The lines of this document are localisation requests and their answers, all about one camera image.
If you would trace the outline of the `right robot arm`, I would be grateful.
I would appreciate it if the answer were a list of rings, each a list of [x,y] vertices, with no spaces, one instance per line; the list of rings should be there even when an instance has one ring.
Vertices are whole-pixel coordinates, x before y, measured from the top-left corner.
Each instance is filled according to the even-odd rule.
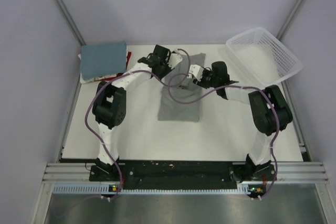
[[[193,83],[212,88],[221,98],[238,101],[250,107],[256,137],[243,166],[235,166],[232,179],[238,183],[256,180],[267,172],[276,171],[271,165],[274,160],[274,144],[279,132],[286,129],[293,116],[280,88],[270,85],[263,90],[252,86],[240,86],[231,80],[226,63],[217,61],[210,68],[191,65],[189,71]]]

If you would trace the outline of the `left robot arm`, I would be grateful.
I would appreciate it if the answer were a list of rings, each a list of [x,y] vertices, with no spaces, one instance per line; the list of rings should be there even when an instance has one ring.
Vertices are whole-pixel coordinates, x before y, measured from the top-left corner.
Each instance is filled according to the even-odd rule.
[[[107,180],[114,180],[119,168],[114,161],[119,153],[117,140],[112,139],[113,128],[120,125],[126,116],[127,91],[137,88],[143,82],[157,77],[162,80],[182,61],[177,52],[156,45],[154,51],[137,63],[119,79],[112,83],[102,81],[97,88],[98,97],[92,106],[92,113],[98,124],[101,146],[96,159],[96,166]]]

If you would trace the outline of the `grey t-shirt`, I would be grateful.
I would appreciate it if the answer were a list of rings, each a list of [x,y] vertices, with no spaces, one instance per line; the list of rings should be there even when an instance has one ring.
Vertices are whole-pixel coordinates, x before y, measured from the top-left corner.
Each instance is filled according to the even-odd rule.
[[[182,62],[175,67],[165,78],[166,86],[161,90],[161,101],[157,119],[159,121],[198,122],[201,115],[202,88],[195,85],[192,79],[183,79],[188,69],[188,57],[182,56]]]

